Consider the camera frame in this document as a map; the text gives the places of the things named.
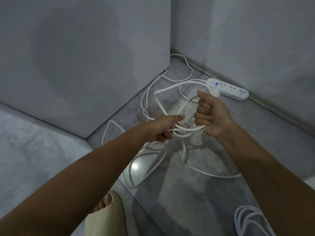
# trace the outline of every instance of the person's right hand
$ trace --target person's right hand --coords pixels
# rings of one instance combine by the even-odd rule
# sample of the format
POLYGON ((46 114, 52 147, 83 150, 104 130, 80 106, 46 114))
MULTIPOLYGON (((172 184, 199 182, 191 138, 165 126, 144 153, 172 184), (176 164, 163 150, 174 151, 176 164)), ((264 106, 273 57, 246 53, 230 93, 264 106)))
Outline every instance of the person's right hand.
POLYGON ((194 114, 195 124, 197 126, 206 125, 207 128, 203 132, 218 138, 222 131, 234 123, 230 112, 221 99, 203 93, 201 90, 198 90, 197 94, 200 100, 197 112, 194 114))

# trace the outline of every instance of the baseboard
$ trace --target baseboard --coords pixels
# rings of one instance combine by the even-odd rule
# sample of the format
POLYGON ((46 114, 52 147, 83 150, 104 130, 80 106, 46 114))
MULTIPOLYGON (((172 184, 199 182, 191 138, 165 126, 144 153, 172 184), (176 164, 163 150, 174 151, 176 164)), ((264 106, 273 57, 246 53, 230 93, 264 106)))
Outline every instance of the baseboard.
MULTIPOLYGON (((176 51, 173 48, 171 48, 171 53, 184 55, 183 53, 176 51)), ((178 58, 179 60, 183 61, 183 59, 181 59, 180 57, 175 56, 175 58, 178 58)), ((207 75, 208 77, 216 78, 216 79, 222 80, 224 82, 231 83, 233 85, 237 85, 239 87, 246 89, 245 86, 242 86, 238 83, 235 83, 230 78, 227 78, 226 76, 223 76, 223 75, 219 74, 218 72, 215 72, 215 71, 213 71, 213 70, 211 70, 205 66, 201 66, 200 64, 198 64, 194 60, 188 58, 187 56, 186 56, 186 58, 187 58, 188 63, 192 67, 194 67, 198 71, 202 72, 203 74, 207 75)), ((278 117, 282 118, 283 120, 287 121, 288 123, 293 124, 294 126, 298 127, 302 131, 304 131, 308 134, 311 134, 312 136, 315 137, 315 128, 311 124, 306 123, 305 121, 293 116, 292 114, 285 111, 284 109, 279 108, 278 106, 274 105, 270 101, 262 98, 261 96, 255 94, 251 91, 250 91, 250 96, 248 99, 250 101, 256 103, 257 105, 261 106, 262 108, 268 110, 269 112, 277 115, 278 117)))

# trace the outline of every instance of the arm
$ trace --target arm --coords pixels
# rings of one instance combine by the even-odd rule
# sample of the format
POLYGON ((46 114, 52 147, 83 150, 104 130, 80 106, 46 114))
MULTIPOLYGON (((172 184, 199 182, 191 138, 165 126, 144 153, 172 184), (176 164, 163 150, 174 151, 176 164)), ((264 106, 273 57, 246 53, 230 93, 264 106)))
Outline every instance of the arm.
POLYGON ((238 126, 220 99, 198 96, 196 125, 212 121, 204 132, 227 151, 277 236, 315 235, 315 191, 238 126))
POLYGON ((171 139, 167 132, 183 116, 140 124, 58 173, 0 220, 2 235, 70 235, 110 190, 148 141, 171 139))

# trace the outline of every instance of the gray wall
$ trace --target gray wall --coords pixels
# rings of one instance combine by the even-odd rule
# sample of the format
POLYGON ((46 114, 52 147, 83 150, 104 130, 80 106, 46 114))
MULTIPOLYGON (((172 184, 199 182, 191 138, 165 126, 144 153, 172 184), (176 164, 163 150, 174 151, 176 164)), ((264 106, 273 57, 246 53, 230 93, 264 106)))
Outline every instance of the gray wall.
POLYGON ((0 101, 86 138, 169 45, 170 0, 0 0, 0 101))
POLYGON ((172 0, 171 48, 315 129, 315 0, 172 0))

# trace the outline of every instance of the foot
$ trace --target foot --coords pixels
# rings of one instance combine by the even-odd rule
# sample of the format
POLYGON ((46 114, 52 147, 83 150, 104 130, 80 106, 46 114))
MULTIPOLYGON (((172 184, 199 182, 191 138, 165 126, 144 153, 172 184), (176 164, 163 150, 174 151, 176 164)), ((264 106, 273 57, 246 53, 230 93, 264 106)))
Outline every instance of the foot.
POLYGON ((97 206, 94 207, 92 213, 95 213, 99 210, 104 209, 105 207, 108 207, 112 202, 112 196, 111 194, 107 193, 103 199, 98 203, 97 206))

